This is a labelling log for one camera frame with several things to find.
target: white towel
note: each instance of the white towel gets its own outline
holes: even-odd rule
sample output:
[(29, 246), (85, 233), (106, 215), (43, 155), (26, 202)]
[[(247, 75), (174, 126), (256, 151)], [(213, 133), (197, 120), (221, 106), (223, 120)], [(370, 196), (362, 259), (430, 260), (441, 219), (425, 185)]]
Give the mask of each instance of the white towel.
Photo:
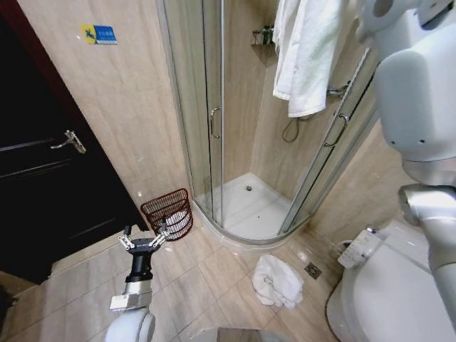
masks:
[[(273, 95), (289, 100), (290, 117), (307, 116), (326, 107), (326, 89), (346, 0), (301, 0), (297, 9), (296, 0), (281, 3), (281, 15), (279, 20), (276, 18), (280, 29), (274, 40), (279, 42), (279, 62)], [(292, 10), (296, 11), (295, 17), (289, 13)], [(292, 22), (284, 24), (281, 20), (285, 19)]]
[(252, 278), (259, 300), (265, 305), (293, 309), (302, 301), (304, 280), (288, 264), (272, 255), (259, 258)]
[(279, 55), (273, 95), (289, 100), (307, 0), (280, 0), (272, 41)]

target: dark wooden door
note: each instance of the dark wooden door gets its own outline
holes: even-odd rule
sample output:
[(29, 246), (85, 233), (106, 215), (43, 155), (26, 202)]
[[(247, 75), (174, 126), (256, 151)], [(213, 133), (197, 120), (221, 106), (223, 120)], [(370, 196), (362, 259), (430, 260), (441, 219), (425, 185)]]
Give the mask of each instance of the dark wooden door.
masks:
[[(0, 0), (0, 269), (52, 262), (145, 223), (15, 1)], [(85, 153), (66, 141), (74, 131)]]

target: shower door handle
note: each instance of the shower door handle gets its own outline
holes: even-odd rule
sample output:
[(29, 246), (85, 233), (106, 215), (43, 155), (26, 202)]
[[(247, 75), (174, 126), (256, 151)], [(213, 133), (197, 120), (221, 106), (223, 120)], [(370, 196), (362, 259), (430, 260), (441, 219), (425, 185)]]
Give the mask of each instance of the shower door handle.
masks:
[(213, 110), (211, 110), (211, 136), (215, 139), (220, 139), (220, 135), (214, 135), (214, 114), (215, 112), (217, 112), (218, 110), (220, 110), (220, 107), (216, 107), (214, 108)]
[(336, 138), (336, 141), (333, 142), (332, 144), (328, 144), (327, 142), (324, 143), (324, 147), (334, 147), (337, 145), (337, 143), (339, 142), (339, 140), (341, 139), (341, 136), (343, 134), (343, 132), (345, 131), (345, 129), (347, 128), (347, 125), (348, 125), (348, 121), (350, 121), (350, 117), (348, 115), (344, 115), (344, 114), (339, 114), (339, 117), (343, 119), (343, 127), (341, 129), (341, 132), (339, 133), (339, 135), (337, 136)]

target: shower enclosure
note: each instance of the shower enclosure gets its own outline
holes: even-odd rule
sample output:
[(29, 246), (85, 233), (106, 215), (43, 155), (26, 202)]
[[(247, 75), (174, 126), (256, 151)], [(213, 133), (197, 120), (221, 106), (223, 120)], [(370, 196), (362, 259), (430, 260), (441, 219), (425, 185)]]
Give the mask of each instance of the shower enclosure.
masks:
[(376, 120), (377, 58), (341, 26), (326, 109), (290, 119), (274, 98), (276, 0), (157, 0), (192, 199), (223, 237), (289, 236), (316, 211)]

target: shower hose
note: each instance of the shower hose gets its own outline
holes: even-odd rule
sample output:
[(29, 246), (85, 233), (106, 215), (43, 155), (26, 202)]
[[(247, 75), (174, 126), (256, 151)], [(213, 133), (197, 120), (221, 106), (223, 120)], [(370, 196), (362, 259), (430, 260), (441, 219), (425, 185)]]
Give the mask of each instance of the shower hose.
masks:
[[(299, 135), (299, 122), (300, 121), (308, 121), (310, 120), (311, 118), (313, 117), (312, 116), (309, 116), (307, 118), (292, 118), (290, 120), (290, 122), (288, 123), (288, 125), (286, 125), (286, 127), (284, 128), (284, 130), (282, 131), (282, 139), (287, 142), (287, 143), (292, 143), (293, 141), (295, 141), (297, 138), (298, 138), (298, 135)], [(295, 123), (296, 124), (296, 133), (293, 135), (293, 137), (291, 139), (287, 139), (285, 138), (285, 135), (286, 135), (286, 131), (290, 128), (291, 124), (292, 123)]]

